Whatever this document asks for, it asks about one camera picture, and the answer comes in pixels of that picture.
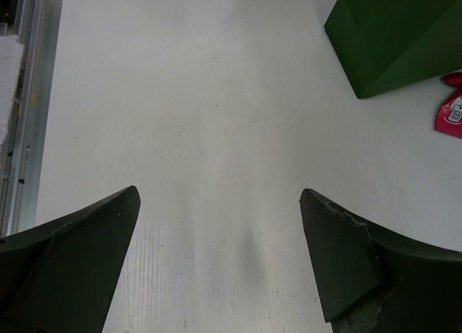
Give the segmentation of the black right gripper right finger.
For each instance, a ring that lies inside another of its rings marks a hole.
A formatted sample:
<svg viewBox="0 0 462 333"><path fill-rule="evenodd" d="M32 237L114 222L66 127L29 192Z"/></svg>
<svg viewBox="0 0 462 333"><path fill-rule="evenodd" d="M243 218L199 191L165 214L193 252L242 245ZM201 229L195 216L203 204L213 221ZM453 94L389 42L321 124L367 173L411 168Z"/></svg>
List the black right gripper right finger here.
<svg viewBox="0 0 462 333"><path fill-rule="evenodd" d="M461 331L461 252L384 228L312 189L300 209L333 332Z"/></svg>

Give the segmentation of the small pink snack packet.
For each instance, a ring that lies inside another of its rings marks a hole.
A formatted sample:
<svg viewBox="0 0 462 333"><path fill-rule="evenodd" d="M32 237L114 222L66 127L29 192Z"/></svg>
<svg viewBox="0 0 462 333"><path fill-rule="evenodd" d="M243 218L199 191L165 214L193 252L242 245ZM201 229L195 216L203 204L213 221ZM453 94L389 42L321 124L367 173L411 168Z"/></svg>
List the small pink snack packet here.
<svg viewBox="0 0 462 333"><path fill-rule="evenodd" d="M461 139L461 72L447 74L441 80L455 90L437 112L434 130Z"/></svg>

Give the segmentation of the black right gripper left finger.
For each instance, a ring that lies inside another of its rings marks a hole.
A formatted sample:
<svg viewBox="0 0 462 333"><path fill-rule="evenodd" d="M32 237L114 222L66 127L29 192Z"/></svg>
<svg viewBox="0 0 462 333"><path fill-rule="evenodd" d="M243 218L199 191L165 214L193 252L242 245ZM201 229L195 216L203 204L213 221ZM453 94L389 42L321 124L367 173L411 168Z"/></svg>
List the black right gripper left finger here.
<svg viewBox="0 0 462 333"><path fill-rule="evenodd" d="M135 186L1 239L2 332L101 332L139 216Z"/></svg>

